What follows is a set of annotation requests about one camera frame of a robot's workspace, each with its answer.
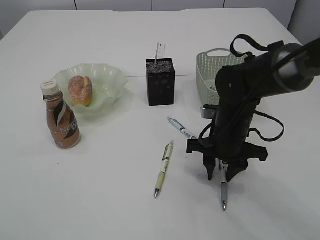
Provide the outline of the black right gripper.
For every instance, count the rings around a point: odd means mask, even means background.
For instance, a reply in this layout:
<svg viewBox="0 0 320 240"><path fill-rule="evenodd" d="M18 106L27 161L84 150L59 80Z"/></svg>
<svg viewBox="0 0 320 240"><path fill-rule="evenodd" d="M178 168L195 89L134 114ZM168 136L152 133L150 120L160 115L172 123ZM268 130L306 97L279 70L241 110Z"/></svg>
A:
<svg viewBox="0 0 320 240"><path fill-rule="evenodd" d="M267 159L267 149L246 142L249 133L248 127L215 127L209 137L203 139L189 139L186 152L202 153L202 162L211 181L216 167L216 161L221 160L228 164L225 179L229 183L236 175L246 171L248 159Z"/></svg>

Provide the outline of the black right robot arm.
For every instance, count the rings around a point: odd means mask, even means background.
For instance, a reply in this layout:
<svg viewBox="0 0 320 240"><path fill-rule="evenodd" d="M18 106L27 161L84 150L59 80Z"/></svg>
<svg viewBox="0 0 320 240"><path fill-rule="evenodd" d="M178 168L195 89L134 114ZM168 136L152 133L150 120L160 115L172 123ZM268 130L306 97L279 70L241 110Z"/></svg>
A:
<svg viewBox="0 0 320 240"><path fill-rule="evenodd" d="M203 107L211 123L197 139L188 140L186 148L189 154L202 153L209 179L213 178L217 160L225 164L227 182L248 168L249 159L264 162L268 157L265 147L246 141L253 131L251 122L261 99L303 91L320 74L319 40L306 45L278 41L262 46L246 34L238 38L262 55L240 53L230 48L230 52L244 58L244 62L223 66L218 71L215 86L219 103Z"/></svg>

